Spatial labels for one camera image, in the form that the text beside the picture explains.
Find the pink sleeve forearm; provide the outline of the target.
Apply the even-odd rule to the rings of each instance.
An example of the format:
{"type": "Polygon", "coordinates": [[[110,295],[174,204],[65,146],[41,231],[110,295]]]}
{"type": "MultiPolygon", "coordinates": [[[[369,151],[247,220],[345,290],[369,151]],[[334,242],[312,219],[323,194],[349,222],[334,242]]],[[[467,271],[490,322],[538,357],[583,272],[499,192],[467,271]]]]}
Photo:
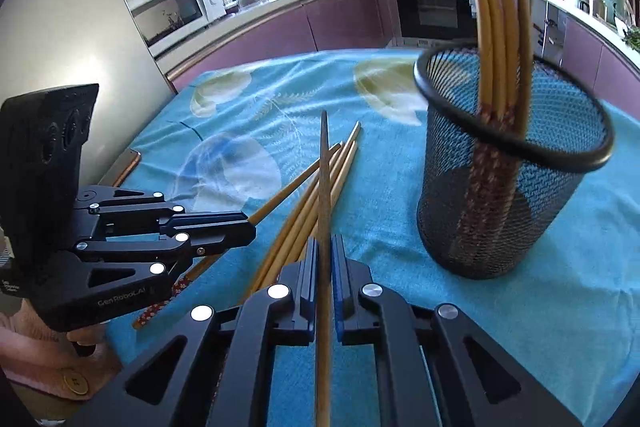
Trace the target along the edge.
{"type": "Polygon", "coordinates": [[[43,323],[30,302],[1,315],[1,366],[14,383],[61,399],[91,399],[122,369],[107,343],[81,346],[43,323]]]}

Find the left hand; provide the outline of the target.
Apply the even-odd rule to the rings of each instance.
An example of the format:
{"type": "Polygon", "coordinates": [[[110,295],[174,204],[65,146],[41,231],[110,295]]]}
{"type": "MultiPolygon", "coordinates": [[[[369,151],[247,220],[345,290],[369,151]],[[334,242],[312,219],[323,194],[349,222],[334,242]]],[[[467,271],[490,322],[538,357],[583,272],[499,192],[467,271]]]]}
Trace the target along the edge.
{"type": "Polygon", "coordinates": [[[81,346],[94,346],[103,343],[105,332],[105,324],[96,324],[68,332],[66,339],[71,343],[78,343],[78,345],[81,346]]]}

